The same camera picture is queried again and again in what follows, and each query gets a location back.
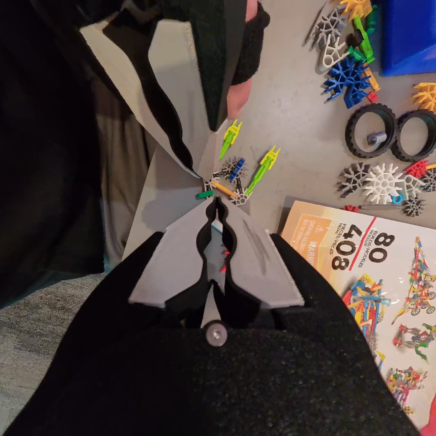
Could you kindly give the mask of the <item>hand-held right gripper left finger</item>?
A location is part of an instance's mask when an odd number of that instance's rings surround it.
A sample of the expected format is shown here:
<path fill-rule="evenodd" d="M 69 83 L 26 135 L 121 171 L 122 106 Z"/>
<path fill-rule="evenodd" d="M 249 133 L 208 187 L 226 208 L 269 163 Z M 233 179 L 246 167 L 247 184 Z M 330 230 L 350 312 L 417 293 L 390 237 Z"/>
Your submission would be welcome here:
<path fill-rule="evenodd" d="M 166 227 L 129 303 L 165 307 L 171 298 L 207 279 L 204 251 L 211 240 L 215 201 L 215 197 L 210 197 Z"/>

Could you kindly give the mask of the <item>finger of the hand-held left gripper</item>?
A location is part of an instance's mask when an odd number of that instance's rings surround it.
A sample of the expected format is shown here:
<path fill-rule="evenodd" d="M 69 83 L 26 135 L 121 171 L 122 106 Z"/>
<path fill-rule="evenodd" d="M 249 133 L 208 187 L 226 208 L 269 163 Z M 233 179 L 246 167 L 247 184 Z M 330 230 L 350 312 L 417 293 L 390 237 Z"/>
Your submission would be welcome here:
<path fill-rule="evenodd" d="M 133 63 L 116 43 L 104 35 L 103 29 L 108 24 L 108 21 L 100 21 L 81 27 L 79 31 L 141 126 L 180 167 L 200 179 L 199 175 L 182 164 L 171 149 L 168 135 L 156 121 L 146 101 L 141 80 Z"/>
<path fill-rule="evenodd" d="M 219 134 L 208 122 L 193 31 L 189 22 L 160 20 L 150 43 L 148 60 L 157 83 L 175 115 L 169 144 L 159 144 L 186 171 L 210 179 L 219 154 Z"/>

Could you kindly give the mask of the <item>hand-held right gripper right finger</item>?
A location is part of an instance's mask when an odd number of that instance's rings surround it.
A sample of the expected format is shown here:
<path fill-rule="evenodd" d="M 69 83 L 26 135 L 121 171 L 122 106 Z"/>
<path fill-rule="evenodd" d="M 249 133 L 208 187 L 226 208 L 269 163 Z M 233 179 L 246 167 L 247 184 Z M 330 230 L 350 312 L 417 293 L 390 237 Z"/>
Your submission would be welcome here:
<path fill-rule="evenodd" d="M 270 232 L 229 200 L 218 198 L 222 242 L 229 251 L 226 279 L 263 308 L 304 306 Z"/>

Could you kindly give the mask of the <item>lime and gray toy assembly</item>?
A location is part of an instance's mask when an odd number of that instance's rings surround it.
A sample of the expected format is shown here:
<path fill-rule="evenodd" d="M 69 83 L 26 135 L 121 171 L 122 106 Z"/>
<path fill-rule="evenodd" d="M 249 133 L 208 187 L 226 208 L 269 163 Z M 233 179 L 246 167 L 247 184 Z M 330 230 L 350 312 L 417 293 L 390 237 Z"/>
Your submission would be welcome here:
<path fill-rule="evenodd" d="M 214 170 L 209 179 L 203 179 L 203 191 L 214 190 L 214 193 L 218 191 L 227 196 L 230 202 L 236 206 L 247 203 L 254 188 L 274 166 L 280 152 L 280 149 L 276 150 L 273 146 L 259 162 L 248 186 L 244 187 L 243 179 L 247 176 L 245 159 L 236 156 L 224 159 L 228 149 L 235 143 L 241 126 L 242 122 L 238 123 L 236 119 L 226 129 L 218 157 L 218 168 Z"/>

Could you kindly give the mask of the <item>blue plastic bin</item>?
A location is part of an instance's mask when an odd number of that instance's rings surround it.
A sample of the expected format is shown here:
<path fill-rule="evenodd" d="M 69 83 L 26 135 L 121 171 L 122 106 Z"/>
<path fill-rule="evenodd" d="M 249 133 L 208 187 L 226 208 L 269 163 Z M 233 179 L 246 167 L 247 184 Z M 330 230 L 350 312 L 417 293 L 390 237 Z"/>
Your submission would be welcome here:
<path fill-rule="evenodd" d="M 380 75 L 435 73 L 436 2 L 374 1 L 380 7 Z"/>

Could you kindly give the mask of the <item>person's gray trousers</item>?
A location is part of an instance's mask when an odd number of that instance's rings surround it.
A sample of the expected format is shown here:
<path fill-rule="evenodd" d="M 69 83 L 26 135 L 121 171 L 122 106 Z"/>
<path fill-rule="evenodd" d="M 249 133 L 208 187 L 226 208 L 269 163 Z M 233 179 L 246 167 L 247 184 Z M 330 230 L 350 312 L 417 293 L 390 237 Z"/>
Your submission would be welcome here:
<path fill-rule="evenodd" d="M 101 155 L 105 272 L 123 258 L 150 166 L 146 132 L 128 105 L 92 80 Z"/>

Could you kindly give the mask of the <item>pale gray fan connector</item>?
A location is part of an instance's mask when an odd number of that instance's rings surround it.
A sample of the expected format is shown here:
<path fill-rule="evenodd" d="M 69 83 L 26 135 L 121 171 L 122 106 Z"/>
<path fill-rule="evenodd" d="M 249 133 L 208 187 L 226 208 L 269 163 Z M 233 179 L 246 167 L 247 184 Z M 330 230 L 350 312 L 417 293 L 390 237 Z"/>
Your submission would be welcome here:
<path fill-rule="evenodd" d="M 327 72 L 336 63 L 341 62 L 350 54 L 346 42 L 339 43 L 339 39 L 333 41 L 331 37 L 331 34 L 327 36 L 327 42 L 320 51 L 318 67 L 321 72 Z"/>

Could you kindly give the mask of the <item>printed plastic toy bag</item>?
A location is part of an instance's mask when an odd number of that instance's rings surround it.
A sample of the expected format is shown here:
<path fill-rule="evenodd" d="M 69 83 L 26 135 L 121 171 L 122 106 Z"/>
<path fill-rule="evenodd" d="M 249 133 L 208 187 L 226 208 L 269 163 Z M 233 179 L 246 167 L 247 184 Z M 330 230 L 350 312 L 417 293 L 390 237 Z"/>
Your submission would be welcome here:
<path fill-rule="evenodd" d="M 351 313 L 394 399 L 435 435 L 435 230 L 290 198 L 281 237 Z"/>

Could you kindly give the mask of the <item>blue snowflake connector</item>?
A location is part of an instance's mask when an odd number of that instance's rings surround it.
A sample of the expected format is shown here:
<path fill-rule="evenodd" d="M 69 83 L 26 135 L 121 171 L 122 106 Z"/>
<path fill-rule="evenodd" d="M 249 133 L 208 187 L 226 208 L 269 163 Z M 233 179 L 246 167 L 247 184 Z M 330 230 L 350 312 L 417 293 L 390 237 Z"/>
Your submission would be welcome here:
<path fill-rule="evenodd" d="M 368 95 L 365 90 L 371 87 L 371 76 L 365 75 L 367 68 L 364 61 L 355 61 L 351 57 L 335 63 L 328 72 L 329 78 L 324 82 L 324 93 L 330 93 L 326 102 L 344 93 L 348 109 L 359 104 Z"/>

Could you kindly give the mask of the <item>white snowflake connector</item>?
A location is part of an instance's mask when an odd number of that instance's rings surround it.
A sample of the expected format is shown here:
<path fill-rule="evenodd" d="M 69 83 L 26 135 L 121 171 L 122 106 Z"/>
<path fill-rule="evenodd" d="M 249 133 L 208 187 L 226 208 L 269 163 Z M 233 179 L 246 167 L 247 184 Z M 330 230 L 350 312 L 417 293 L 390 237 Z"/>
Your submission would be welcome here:
<path fill-rule="evenodd" d="M 393 203 L 404 188 L 404 174 L 394 164 L 382 163 L 373 166 L 363 181 L 366 201 L 375 205 Z"/>

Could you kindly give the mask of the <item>yellow fan connector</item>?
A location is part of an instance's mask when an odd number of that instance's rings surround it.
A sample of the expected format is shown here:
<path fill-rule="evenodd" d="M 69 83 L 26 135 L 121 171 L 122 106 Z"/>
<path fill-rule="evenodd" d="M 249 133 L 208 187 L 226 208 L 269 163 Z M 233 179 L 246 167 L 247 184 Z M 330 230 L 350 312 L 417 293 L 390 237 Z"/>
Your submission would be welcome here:
<path fill-rule="evenodd" d="M 436 113 L 436 83 L 421 82 L 413 86 L 417 92 L 412 95 L 414 104 L 419 110 L 427 110 Z"/>
<path fill-rule="evenodd" d="M 367 17 L 373 10 L 370 0 L 342 0 L 339 6 L 343 8 L 343 14 L 348 18 L 348 21 L 353 20 L 356 16 L 359 18 Z"/>

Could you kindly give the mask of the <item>long lime green rod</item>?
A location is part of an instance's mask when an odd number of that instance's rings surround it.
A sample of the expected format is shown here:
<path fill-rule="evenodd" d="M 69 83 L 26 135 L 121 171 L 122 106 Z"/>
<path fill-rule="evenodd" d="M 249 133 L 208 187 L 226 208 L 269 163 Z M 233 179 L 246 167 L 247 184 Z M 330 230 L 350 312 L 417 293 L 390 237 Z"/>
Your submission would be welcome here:
<path fill-rule="evenodd" d="M 358 45 L 359 49 L 361 50 L 361 52 L 363 53 L 363 55 L 365 57 L 365 62 L 367 64 L 370 64 L 375 60 L 374 51 L 373 51 L 372 45 L 370 43 L 368 34 L 365 31 L 363 24 L 362 24 L 362 21 L 361 21 L 358 14 L 356 14 L 354 16 L 353 24 L 355 27 L 355 34 L 358 35 L 356 37 L 359 41 L 359 45 Z"/>

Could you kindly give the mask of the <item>black rubber tire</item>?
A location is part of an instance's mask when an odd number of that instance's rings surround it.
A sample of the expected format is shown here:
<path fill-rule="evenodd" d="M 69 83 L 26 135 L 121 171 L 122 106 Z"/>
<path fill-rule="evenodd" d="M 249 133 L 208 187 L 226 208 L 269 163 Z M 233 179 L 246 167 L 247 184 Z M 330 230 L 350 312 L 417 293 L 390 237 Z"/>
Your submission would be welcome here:
<path fill-rule="evenodd" d="M 415 155 L 408 154 L 401 144 L 401 132 L 405 124 L 412 118 L 417 118 L 427 127 L 427 140 L 423 148 Z M 392 154 L 400 161 L 415 163 L 431 155 L 436 148 L 436 116 L 428 110 L 413 110 L 402 114 L 397 120 L 398 132 L 394 144 L 391 146 Z"/>
<path fill-rule="evenodd" d="M 363 115 L 368 112 L 374 113 L 382 119 L 385 127 L 385 134 L 387 136 L 386 140 L 378 145 L 378 147 L 371 152 L 364 151 L 357 144 L 355 139 L 355 129 L 357 126 L 357 122 L 361 117 L 363 117 Z M 347 148 L 355 157 L 361 159 L 372 159 L 375 157 L 379 157 L 383 155 L 386 151 L 388 151 L 394 145 L 398 133 L 399 127 L 393 111 L 386 105 L 373 103 L 357 109 L 350 117 L 345 129 L 345 141 Z"/>

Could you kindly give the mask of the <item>light gray fan connector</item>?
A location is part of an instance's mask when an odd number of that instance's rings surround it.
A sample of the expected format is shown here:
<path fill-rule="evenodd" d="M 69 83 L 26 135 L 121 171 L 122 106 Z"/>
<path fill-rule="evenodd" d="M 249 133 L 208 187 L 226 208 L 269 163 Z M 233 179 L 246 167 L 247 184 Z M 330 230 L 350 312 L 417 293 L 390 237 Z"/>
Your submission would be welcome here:
<path fill-rule="evenodd" d="M 405 200 L 415 199 L 422 192 L 426 183 L 410 174 L 403 177 Z"/>

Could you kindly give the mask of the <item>red fan connector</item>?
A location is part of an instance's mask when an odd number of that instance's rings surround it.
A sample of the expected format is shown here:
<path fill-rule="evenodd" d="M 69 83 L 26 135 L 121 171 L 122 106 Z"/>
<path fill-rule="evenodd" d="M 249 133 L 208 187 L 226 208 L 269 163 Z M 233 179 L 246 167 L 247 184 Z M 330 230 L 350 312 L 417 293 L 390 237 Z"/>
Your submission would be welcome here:
<path fill-rule="evenodd" d="M 415 178 L 421 178 L 425 175 L 425 173 L 428 171 L 429 161 L 427 160 L 420 160 L 417 162 L 412 163 L 410 166 L 404 169 L 405 175 L 411 175 Z"/>

